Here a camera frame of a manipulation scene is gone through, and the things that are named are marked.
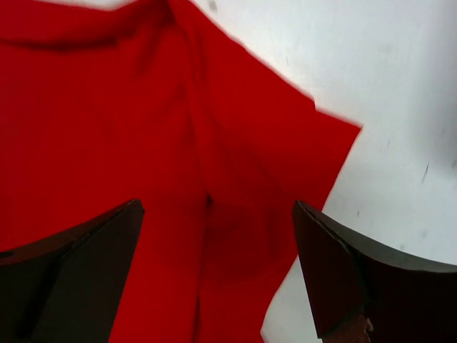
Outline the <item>red t shirt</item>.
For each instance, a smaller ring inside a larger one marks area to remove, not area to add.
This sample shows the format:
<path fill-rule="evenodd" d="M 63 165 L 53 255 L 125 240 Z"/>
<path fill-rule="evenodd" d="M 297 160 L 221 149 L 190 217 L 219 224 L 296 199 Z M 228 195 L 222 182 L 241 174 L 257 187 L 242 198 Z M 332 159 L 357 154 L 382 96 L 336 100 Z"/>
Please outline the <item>red t shirt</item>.
<path fill-rule="evenodd" d="M 189 1 L 1 3 L 1 248 L 141 200 L 112 342 L 260 342 L 360 130 Z"/>

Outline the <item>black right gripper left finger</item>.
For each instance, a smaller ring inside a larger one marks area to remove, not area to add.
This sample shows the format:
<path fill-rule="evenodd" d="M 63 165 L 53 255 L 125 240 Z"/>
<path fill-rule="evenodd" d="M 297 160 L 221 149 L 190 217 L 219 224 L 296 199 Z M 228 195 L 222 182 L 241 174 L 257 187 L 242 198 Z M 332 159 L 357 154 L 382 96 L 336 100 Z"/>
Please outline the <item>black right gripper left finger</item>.
<path fill-rule="evenodd" d="M 105 343 L 144 208 L 138 199 L 1 253 L 1 341 Z"/>

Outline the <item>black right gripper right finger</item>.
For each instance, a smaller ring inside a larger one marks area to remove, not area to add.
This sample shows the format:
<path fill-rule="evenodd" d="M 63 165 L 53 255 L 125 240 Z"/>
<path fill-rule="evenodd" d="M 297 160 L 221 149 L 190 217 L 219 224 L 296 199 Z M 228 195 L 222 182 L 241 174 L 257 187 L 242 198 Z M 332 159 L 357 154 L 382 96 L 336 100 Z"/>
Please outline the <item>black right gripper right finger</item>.
<path fill-rule="evenodd" d="M 324 342 L 454 342 L 456 267 L 391 248 L 303 202 L 292 211 Z"/>

